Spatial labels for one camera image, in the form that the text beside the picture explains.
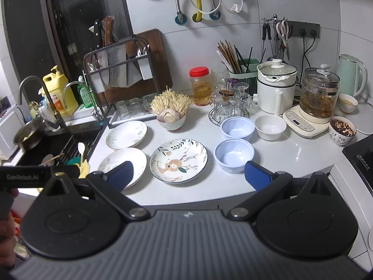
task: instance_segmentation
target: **metal faucet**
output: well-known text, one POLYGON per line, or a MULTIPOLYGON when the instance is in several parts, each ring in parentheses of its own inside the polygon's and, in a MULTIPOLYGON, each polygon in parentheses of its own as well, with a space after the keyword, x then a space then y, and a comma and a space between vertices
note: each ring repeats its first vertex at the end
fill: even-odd
POLYGON ((82 86, 87 90, 88 95, 89 95, 89 97, 90 97, 90 99, 91 99, 91 101, 92 101, 92 104, 93 104, 93 107, 94 107, 94 110, 95 110, 94 112, 92 112, 92 116, 93 116, 97 121, 101 122, 101 121, 103 120, 103 118, 101 117, 101 115, 100 115, 100 113, 99 113, 99 111, 98 111, 98 109, 97 109, 97 107, 96 107, 96 104, 94 104, 94 100, 93 100, 93 98, 92 98, 92 94, 90 93, 90 90, 89 90, 88 86, 85 85, 85 84, 82 83, 82 82, 79 82, 79 81, 72 81, 72 82, 66 84, 66 86, 65 86, 65 88, 63 89, 63 92, 62 92, 63 106, 64 106, 64 107, 67 106, 67 104, 66 104, 66 99, 65 99, 66 90, 67 90, 67 88, 69 88, 70 86, 72 86, 72 85, 74 85, 74 84, 80 84, 80 85, 82 85, 82 86))
POLYGON ((19 89, 18 89, 18 102, 19 102, 19 105, 22 104, 22 89, 23 89, 23 86, 24 86, 25 82, 29 81, 29 80, 35 80, 35 81, 37 81, 37 82, 39 82, 41 84, 41 86, 44 89, 44 92, 45 92, 45 94, 47 96, 47 100, 48 100, 48 102, 49 102, 49 104, 50 104, 50 106, 51 106, 51 108, 53 110, 55 118, 57 119, 56 122, 50 122, 47 119, 44 119, 44 121, 47 122, 53 128, 58 128, 58 126, 61 126, 62 130, 66 130, 67 126, 66 126, 65 121, 63 120, 60 112, 56 109, 55 104, 52 101, 52 98, 51 98, 51 96, 49 94, 49 91, 48 91, 48 89, 47 89, 44 81, 41 78, 39 78, 38 76, 28 76, 19 85, 19 89))

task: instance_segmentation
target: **kitchen sink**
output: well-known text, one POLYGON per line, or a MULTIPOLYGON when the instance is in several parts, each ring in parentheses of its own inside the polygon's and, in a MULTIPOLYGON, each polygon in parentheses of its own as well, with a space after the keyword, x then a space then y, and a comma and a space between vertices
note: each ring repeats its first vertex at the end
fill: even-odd
POLYGON ((27 151, 17 165, 39 165, 46 155, 57 156, 60 153, 63 153, 63 155, 55 160, 55 165, 65 165, 70 159, 80 156, 78 152, 79 142, 85 144, 84 154, 89 159, 101 136, 100 132, 102 133, 104 128, 101 126, 85 127, 82 131, 82 127, 80 129, 70 129, 69 127, 69 130, 71 132, 60 134, 46 132, 40 143, 35 148, 27 151))

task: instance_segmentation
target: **black plug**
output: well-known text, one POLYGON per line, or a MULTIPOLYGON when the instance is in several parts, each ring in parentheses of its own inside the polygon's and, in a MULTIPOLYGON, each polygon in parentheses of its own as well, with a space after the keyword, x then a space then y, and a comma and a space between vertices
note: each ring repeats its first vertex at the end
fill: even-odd
POLYGON ((318 33, 314 29, 312 29, 311 30, 311 36, 312 36, 312 38, 316 38, 317 35, 318 35, 318 33))
POLYGON ((299 33, 300 33, 300 35, 301 35, 302 37, 305 37, 305 36, 307 35, 307 32, 305 31, 304 28, 302 28, 302 29, 299 31, 299 33))

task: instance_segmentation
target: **white electric pot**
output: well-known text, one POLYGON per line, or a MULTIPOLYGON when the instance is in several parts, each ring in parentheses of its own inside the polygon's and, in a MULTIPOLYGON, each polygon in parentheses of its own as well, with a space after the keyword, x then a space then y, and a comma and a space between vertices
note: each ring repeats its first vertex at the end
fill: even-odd
POLYGON ((257 70, 259 108, 267 113, 283 114, 293 105, 297 68, 274 59, 259 64, 257 70))

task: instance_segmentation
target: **wall socket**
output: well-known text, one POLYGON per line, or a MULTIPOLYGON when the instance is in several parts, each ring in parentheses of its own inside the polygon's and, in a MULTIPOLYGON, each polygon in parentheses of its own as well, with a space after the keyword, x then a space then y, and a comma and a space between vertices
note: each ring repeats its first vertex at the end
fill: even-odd
POLYGON ((320 24, 316 23, 307 23, 307 22, 298 22, 298 21, 288 21, 289 27, 293 26, 292 37, 302 37, 301 30, 305 29, 306 38, 313 38, 311 31, 316 31, 316 38, 320 38, 320 24))

